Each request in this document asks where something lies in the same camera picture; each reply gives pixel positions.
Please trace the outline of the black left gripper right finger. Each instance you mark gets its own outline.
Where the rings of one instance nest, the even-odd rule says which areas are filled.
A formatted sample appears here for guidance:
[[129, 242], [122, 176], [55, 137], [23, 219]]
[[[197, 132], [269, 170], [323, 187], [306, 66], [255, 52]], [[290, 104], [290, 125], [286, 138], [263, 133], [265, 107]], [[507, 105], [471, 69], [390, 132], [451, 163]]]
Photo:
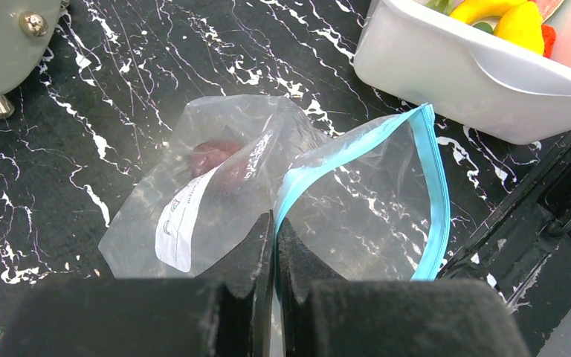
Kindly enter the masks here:
[[343, 280], [299, 238], [284, 219], [277, 234], [276, 287], [279, 295], [286, 356], [315, 356], [316, 332], [309, 303], [313, 282]]

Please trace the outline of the clear blue zip bag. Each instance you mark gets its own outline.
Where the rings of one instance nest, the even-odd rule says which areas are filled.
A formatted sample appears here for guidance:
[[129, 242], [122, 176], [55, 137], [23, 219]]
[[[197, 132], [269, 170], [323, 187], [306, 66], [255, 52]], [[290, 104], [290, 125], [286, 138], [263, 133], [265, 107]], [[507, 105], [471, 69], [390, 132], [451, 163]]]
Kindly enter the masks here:
[[[451, 203], [429, 104], [338, 136], [281, 96], [188, 103], [161, 161], [117, 212], [99, 249], [115, 277], [195, 277], [272, 211], [349, 280], [433, 280]], [[202, 142], [243, 148], [193, 178]]]

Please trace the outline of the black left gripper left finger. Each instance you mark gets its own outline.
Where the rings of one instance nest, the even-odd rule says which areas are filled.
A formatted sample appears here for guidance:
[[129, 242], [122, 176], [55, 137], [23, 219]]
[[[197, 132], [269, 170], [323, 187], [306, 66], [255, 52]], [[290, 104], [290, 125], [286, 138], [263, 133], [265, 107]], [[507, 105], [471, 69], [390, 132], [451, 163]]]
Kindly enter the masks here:
[[216, 356], [267, 356], [274, 290], [273, 212], [259, 215], [246, 237], [199, 275], [222, 283]]

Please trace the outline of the dark red food piece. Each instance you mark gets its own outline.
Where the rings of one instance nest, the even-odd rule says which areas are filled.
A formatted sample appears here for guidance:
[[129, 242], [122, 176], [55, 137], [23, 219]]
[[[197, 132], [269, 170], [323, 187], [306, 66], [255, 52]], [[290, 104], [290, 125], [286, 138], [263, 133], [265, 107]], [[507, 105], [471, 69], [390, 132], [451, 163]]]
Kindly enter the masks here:
[[226, 139], [213, 139], [200, 143], [189, 155], [192, 177], [197, 178], [208, 173], [242, 148], [243, 145], [238, 142]]

